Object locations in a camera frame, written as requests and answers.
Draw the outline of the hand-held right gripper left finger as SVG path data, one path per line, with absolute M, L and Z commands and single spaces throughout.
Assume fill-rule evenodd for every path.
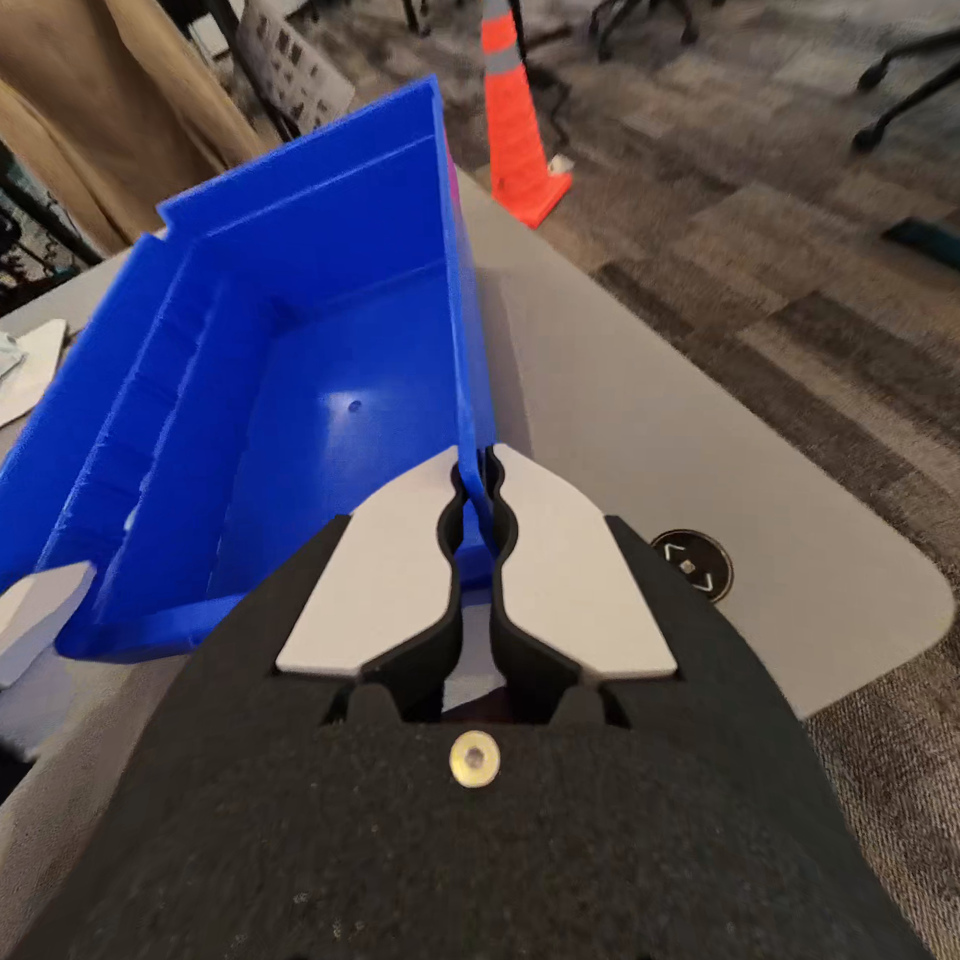
M 351 514 L 274 665 L 282 674 L 358 679 L 364 667 L 438 624 L 450 608 L 462 520 L 455 445 L 391 479 Z

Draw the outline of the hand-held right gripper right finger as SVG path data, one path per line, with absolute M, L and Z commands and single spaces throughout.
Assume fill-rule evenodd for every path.
M 490 640 L 499 669 L 536 681 L 660 680 L 678 663 L 603 511 L 506 443 L 487 449 L 498 548 Z

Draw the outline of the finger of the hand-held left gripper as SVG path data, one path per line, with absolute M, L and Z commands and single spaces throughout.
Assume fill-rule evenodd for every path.
M 85 560 L 20 579 L 1 596 L 1 687 L 10 688 L 54 643 L 96 573 Z

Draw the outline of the blue plastic bin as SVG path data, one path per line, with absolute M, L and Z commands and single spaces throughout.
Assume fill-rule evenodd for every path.
M 2 465 L 2 591 L 87 562 L 55 647 L 190 653 L 339 515 L 494 442 L 435 76 L 176 197 Z

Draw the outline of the round desk control panel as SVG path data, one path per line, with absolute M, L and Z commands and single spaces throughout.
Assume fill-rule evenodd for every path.
M 734 563 L 715 538 L 695 530 L 674 529 L 658 534 L 650 546 L 711 603 L 718 603 L 731 591 Z

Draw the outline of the orange traffic cone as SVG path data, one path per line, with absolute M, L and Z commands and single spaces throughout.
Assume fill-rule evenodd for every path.
M 481 44 L 491 195 L 535 230 L 570 191 L 572 174 L 547 161 L 509 2 L 482 3 Z

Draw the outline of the black desk foot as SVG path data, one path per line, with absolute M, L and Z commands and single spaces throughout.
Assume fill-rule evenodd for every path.
M 918 217 L 907 217 L 884 229 L 881 237 L 959 273 L 957 227 Z

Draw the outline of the newspaper sheet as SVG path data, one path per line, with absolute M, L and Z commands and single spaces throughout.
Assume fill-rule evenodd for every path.
M 344 117 L 354 85 L 292 27 L 273 2 L 246 1 L 237 49 L 256 91 L 307 136 Z

